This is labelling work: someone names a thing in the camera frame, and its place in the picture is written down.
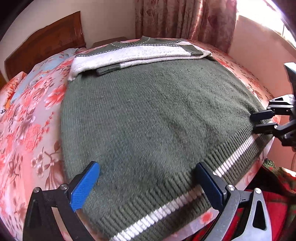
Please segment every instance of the pink floral bedspread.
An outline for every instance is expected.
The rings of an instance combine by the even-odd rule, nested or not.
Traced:
[[[273,98],[251,72],[235,63],[231,57],[213,46],[192,41],[210,50],[213,57],[229,69],[258,98],[266,108]],[[0,120],[0,218],[16,240],[22,240],[22,230],[27,206],[34,187],[42,190],[56,189],[67,182],[63,173],[60,146],[60,105],[67,89],[67,76],[73,57],[51,70],[40,81],[27,89],[5,112]],[[252,180],[266,157],[271,143],[260,158],[238,183],[244,189]],[[78,213],[96,240],[101,240]],[[217,212],[210,209],[166,241],[182,240],[210,222]],[[65,241],[71,240],[58,213],[57,223]]]

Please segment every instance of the floral curtain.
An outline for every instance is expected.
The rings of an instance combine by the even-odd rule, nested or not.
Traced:
[[[237,0],[135,0],[136,38],[184,38],[227,53],[236,22]]]

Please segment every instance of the plaid fabric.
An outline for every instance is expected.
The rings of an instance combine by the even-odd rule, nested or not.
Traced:
[[[296,177],[288,173],[284,168],[275,168],[272,161],[266,159],[262,171],[275,186],[280,186],[280,193],[263,191],[272,229],[272,241],[280,239],[281,235],[289,227],[296,216]],[[228,229],[223,241],[230,241],[237,229],[243,214],[243,208],[239,208]],[[190,240],[200,241],[212,223],[194,234]]]

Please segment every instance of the wooden headboard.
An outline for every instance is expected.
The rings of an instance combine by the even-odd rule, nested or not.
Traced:
[[[27,38],[6,60],[5,70],[10,80],[19,72],[29,73],[48,57],[68,48],[85,47],[80,12],[66,16]]]

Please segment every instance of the silver bolt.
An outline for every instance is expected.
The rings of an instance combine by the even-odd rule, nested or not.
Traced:
[[[68,188],[68,184],[64,183],[60,186],[60,189],[66,190]]]
[[[228,187],[229,187],[230,191],[234,191],[235,190],[235,187],[233,185],[231,185],[231,184],[229,184]]]
[[[37,193],[37,192],[39,192],[39,191],[40,191],[40,188],[39,188],[39,187],[36,187],[36,188],[33,189],[33,192],[34,192],[34,193]]]
[[[255,192],[258,193],[258,194],[261,194],[262,193],[262,191],[261,191],[260,188],[255,188]]]

